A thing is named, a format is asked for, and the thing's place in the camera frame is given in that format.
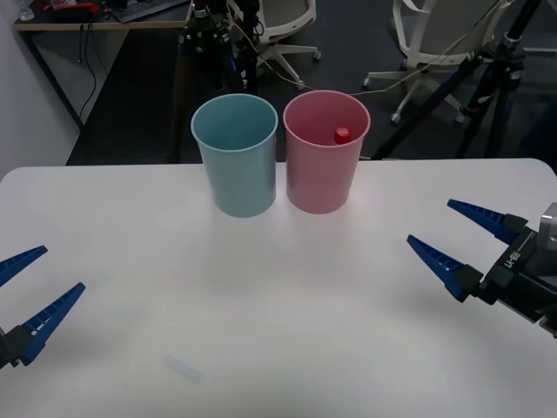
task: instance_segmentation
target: robotic claw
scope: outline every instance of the robotic claw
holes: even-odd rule
[[[412,249],[459,302],[470,294],[489,305],[500,300],[557,338],[557,204],[542,215],[538,233],[518,216],[453,199],[447,205],[509,245],[486,277],[409,235]]]
[[[47,251],[45,246],[38,246],[10,259],[0,261],[0,287]],[[85,285],[78,283],[41,312],[24,324],[16,326],[7,334],[0,328],[0,368],[7,364],[15,367],[20,362],[29,366],[43,350],[46,341],[84,290]]]

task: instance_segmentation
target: cup rim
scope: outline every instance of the cup rim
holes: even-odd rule
[[[272,127],[271,133],[269,134],[269,136],[265,139],[263,139],[262,141],[258,142],[255,145],[252,146],[248,146],[247,148],[242,148],[240,150],[224,150],[222,148],[216,148],[214,146],[208,145],[206,144],[204,141],[202,141],[197,133],[195,132],[195,130],[193,129],[193,124],[195,122],[195,119],[198,115],[198,113],[204,108],[206,107],[210,102],[213,101],[217,101],[220,100],[221,98],[228,98],[230,96],[247,96],[248,98],[254,98],[262,103],[264,103],[265,105],[267,105],[269,108],[271,108],[273,114],[275,115],[275,125]],[[245,94],[245,93],[231,93],[231,94],[223,94],[222,96],[217,96],[215,98],[212,98],[211,100],[206,101],[205,103],[203,103],[202,105],[200,105],[198,107],[198,109],[195,111],[195,113],[193,113],[193,116],[191,117],[191,122],[190,122],[190,130],[191,130],[191,134],[193,135],[193,137],[195,138],[195,140],[198,142],[198,144],[201,144],[202,146],[209,148],[210,150],[213,151],[218,151],[218,152],[226,152],[226,153],[235,153],[235,152],[246,152],[246,151],[250,151],[253,150],[255,148],[257,148],[258,146],[262,146],[265,142],[267,142],[269,139],[271,139],[276,133],[277,133],[277,128],[279,127],[279,115],[277,114],[276,109],[273,107],[272,104],[270,104],[269,102],[267,102],[264,98],[260,98],[258,96],[253,96],[252,94]]]
[[[345,96],[346,98],[349,98],[349,99],[353,100],[354,102],[356,102],[362,108],[364,113],[367,115],[367,126],[366,126],[366,129],[364,130],[364,132],[359,136],[359,138],[357,138],[356,140],[350,141],[346,144],[341,144],[341,145],[318,145],[318,144],[314,144],[312,142],[306,141],[305,139],[300,138],[298,135],[296,135],[294,132],[292,132],[292,130],[290,129],[290,126],[288,126],[288,124],[286,123],[286,113],[288,112],[288,109],[290,109],[290,106],[292,105],[292,103],[294,103],[296,100],[298,100],[302,96],[309,96],[311,94],[318,94],[318,93],[335,93],[335,94],[339,94],[340,96]],[[327,150],[337,150],[339,148],[348,147],[348,146],[353,145],[354,143],[358,143],[359,139],[361,139],[365,135],[367,135],[367,133],[369,132],[369,128],[372,127],[372,117],[369,114],[369,111],[367,111],[364,104],[362,102],[360,102],[358,99],[350,96],[349,94],[343,93],[342,91],[335,91],[335,90],[313,90],[313,91],[308,91],[306,93],[302,93],[299,96],[296,96],[295,98],[293,98],[290,101],[289,104],[286,105],[285,111],[283,111],[283,113],[282,113],[282,122],[285,125],[286,131],[288,133],[290,133],[293,137],[295,137],[298,141],[301,141],[304,144],[307,144],[307,145],[312,146],[314,148],[327,149]]]

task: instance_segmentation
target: white chair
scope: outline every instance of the white chair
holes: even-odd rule
[[[241,17],[238,6],[233,0],[228,0],[229,5]],[[261,65],[264,60],[274,59],[298,84],[302,90],[304,83],[298,73],[286,61],[287,54],[313,54],[313,59],[319,61],[321,52],[314,46],[299,46],[279,44],[279,41],[303,30],[312,24],[317,18],[317,7],[315,0],[260,0],[261,7],[258,19],[261,25],[256,31],[263,34],[259,36],[259,61]]]
[[[364,87],[372,88],[370,82],[373,79],[402,79],[409,71],[414,72],[435,60],[434,65],[410,79],[413,83],[408,93],[391,116],[391,122],[397,124],[400,121],[400,113],[419,86],[424,85],[431,91],[436,90],[439,83],[433,76],[447,76],[451,72],[447,69],[443,71],[442,67],[460,64],[469,52],[493,38],[493,32],[503,11],[513,1],[502,0],[494,6],[494,1],[487,0],[425,0],[420,9],[413,0],[393,0],[393,19],[387,29],[406,59],[400,66],[400,71],[370,72],[364,80]],[[402,15],[402,4],[412,12],[411,15]],[[466,33],[468,35],[460,43],[451,51],[447,51],[451,44]],[[447,96],[445,100],[460,110],[459,101],[452,95]],[[460,113],[457,121],[464,122]]]
[[[557,1],[555,0],[547,0],[551,8],[557,12]],[[555,41],[554,36],[551,36],[550,42]],[[556,57],[557,56],[557,48],[534,48],[534,47],[526,47],[524,48],[524,52],[530,57]]]

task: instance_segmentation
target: light blue cup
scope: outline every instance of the light blue cup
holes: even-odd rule
[[[193,115],[191,132],[224,213],[248,218],[272,205],[278,123],[274,108],[249,94],[214,98]]]

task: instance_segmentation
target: white table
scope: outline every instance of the white table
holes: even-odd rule
[[[557,178],[534,160],[365,162],[318,216],[289,203],[278,165],[272,208],[233,219],[200,165],[16,170],[0,259],[50,251],[0,289],[2,327],[87,290],[31,366],[0,371],[0,416],[554,418],[557,341],[461,305],[406,243],[487,271],[504,245],[450,198],[537,229]]]

